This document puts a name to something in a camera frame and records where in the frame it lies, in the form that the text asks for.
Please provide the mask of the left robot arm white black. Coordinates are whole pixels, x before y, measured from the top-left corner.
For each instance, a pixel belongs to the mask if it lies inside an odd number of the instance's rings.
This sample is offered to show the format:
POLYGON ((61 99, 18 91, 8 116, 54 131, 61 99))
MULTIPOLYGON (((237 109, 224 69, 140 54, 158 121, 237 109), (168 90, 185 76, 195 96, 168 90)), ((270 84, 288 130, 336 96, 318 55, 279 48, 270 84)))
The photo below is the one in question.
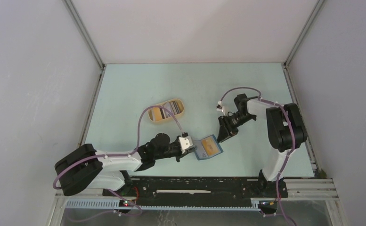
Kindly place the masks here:
POLYGON ((65 196, 86 189, 109 189, 127 196, 132 190, 128 172, 147 170, 161 159, 175 158, 179 162, 196 149, 187 133, 174 141, 167 134, 159 133, 144 145, 125 153, 100 151, 92 144, 84 144, 55 164, 57 177, 53 187, 62 190, 65 196))

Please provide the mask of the gold credit card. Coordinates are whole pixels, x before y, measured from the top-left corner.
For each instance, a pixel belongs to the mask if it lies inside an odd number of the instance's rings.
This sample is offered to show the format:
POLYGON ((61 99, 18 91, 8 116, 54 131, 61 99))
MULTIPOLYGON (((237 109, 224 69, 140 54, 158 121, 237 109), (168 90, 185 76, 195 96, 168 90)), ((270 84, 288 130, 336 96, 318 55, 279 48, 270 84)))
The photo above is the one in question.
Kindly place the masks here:
POLYGON ((201 141, 204 150, 208 156, 214 156, 218 153, 218 146, 212 137, 205 138, 201 141))

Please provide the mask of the blue leather card holder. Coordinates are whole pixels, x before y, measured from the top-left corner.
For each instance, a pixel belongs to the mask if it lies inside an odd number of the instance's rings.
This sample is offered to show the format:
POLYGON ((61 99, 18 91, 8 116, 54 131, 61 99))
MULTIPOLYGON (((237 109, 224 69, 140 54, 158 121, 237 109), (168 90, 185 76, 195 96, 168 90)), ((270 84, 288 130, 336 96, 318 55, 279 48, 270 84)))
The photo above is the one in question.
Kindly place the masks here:
POLYGON ((193 143, 196 146, 195 155, 199 161, 213 158, 224 152, 217 142, 215 135, 210 135, 200 140, 194 140, 193 143))

